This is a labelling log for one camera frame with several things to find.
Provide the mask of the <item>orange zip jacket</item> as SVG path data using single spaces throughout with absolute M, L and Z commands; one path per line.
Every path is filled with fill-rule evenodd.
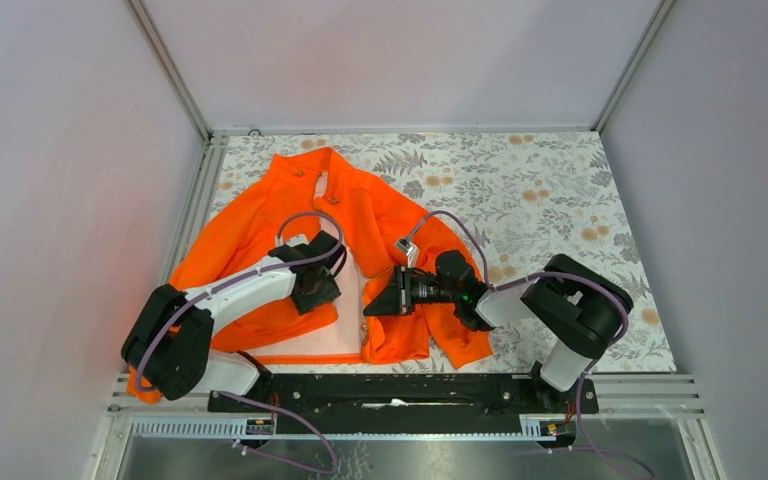
M 412 237 L 417 265 L 426 271 L 441 253 L 465 246 L 441 220 L 330 147 L 275 156 L 264 176 L 204 227 L 169 281 L 183 290 L 246 270 L 278 236 L 313 237 L 325 217 L 333 219 L 330 234 L 348 248 L 340 296 L 303 315 L 288 299 L 271 302 L 222 329 L 212 341 L 216 350 L 279 365 L 393 364 L 426 359 L 432 346 L 458 368 L 491 355 L 487 334 L 463 326 L 450 305 L 421 305 L 407 316 L 363 315 L 405 259 L 400 238 Z

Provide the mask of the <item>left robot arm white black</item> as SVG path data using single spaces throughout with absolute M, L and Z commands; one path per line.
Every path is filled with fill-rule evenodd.
M 340 290 L 333 270 L 344 263 L 341 238 L 319 231 L 270 250 L 248 269 L 204 286 L 157 287 L 123 342 L 120 355 L 141 389 L 170 401 L 193 391 L 230 390 L 248 411 L 269 401 L 263 367 L 245 352 L 225 353 L 213 338 L 241 317 L 276 304 L 298 320 L 332 303 Z

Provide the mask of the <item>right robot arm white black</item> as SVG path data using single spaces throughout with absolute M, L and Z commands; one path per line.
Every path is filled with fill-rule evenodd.
M 564 254 L 544 269 L 502 286 L 481 281 L 457 250 L 441 253 L 432 273 L 396 266 L 383 291 L 364 308 L 367 317 L 407 316 L 419 305 L 446 304 L 470 331 L 489 332 L 533 315 L 556 337 L 540 364 L 535 402 L 557 412 L 573 386 L 628 328 L 633 302 L 604 277 Z

